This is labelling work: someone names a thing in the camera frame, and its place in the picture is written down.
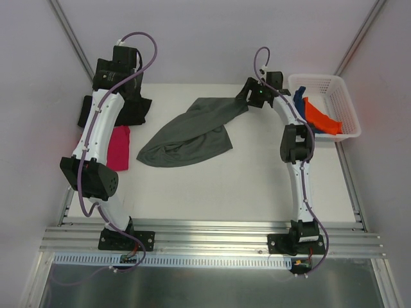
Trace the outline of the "grey t shirt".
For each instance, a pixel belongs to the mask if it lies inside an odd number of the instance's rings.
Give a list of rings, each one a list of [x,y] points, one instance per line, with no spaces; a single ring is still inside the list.
[[[183,167],[232,149],[225,124],[249,110],[243,98],[198,98],[164,125],[136,159],[152,167]]]

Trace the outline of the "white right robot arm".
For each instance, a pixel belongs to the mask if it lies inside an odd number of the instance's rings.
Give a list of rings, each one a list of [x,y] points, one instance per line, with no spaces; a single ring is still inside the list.
[[[268,236],[270,253],[291,256],[325,254],[326,244],[320,234],[319,222],[313,214],[310,192],[310,160],[315,145],[313,126],[301,117],[287,90],[277,90],[272,85],[267,86],[249,77],[238,97],[256,108],[268,103],[284,123],[280,157],[290,175],[293,218],[287,233]]]

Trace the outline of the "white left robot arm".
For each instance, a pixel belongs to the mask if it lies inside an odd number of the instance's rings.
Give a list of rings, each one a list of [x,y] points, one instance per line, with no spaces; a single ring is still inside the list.
[[[100,250],[142,248],[132,218],[125,212],[117,193],[119,176],[107,166],[110,138],[116,119],[128,98],[141,88],[135,73],[142,66],[140,52],[133,47],[114,46],[111,60],[99,59],[92,83],[91,108],[82,136],[60,168],[77,192],[82,214],[98,212],[104,227]]]

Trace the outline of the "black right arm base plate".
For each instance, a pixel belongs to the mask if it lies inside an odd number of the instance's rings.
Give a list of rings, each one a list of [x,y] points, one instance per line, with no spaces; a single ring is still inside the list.
[[[267,246],[269,254],[283,254],[296,256],[299,254],[324,255],[326,245],[323,237],[319,235],[316,241],[295,242],[290,234],[268,234]]]

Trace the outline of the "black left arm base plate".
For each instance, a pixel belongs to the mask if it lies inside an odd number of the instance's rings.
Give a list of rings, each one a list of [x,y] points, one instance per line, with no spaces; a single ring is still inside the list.
[[[127,233],[138,239],[145,247],[147,252],[152,252],[155,243],[154,231],[140,231],[127,229]],[[136,242],[117,231],[104,228],[100,233],[98,249],[103,251],[132,251],[136,247]],[[140,244],[137,244],[137,250],[142,251]]]

